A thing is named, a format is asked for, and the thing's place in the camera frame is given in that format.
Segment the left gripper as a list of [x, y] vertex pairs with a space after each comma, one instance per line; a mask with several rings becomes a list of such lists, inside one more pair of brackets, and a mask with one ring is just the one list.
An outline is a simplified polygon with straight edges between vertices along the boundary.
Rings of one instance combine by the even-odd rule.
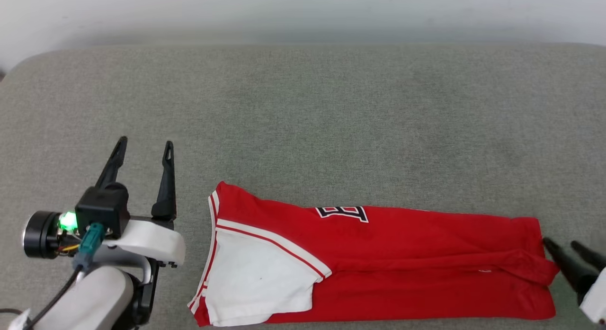
[[[95, 187], [105, 188], [116, 181], [123, 166], [127, 143], [127, 136], [119, 138]], [[152, 218], [161, 222], [173, 222], [177, 216], [174, 150], [173, 142], [167, 141], [158, 196], [151, 209]], [[113, 239], [108, 233], [93, 254], [87, 245], [82, 245], [85, 235], [79, 233], [77, 225], [74, 212], [34, 213], [22, 232], [25, 255], [37, 259], [69, 257], [73, 259], [74, 266], [82, 265], [85, 269], [101, 265], [144, 267], [149, 259], [175, 268], [185, 261], [186, 247], [182, 235], [150, 219], [130, 220], [119, 239]]]

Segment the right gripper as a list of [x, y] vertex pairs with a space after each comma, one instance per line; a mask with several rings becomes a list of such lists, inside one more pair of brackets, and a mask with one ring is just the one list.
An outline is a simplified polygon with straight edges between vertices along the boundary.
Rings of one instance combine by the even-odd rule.
[[569, 285], [578, 294], [585, 294], [579, 308], [595, 324], [606, 323], [606, 257], [577, 240], [570, 242], [578, 259], [549, 237], [543, 238], [544, 248], [551, 255]]

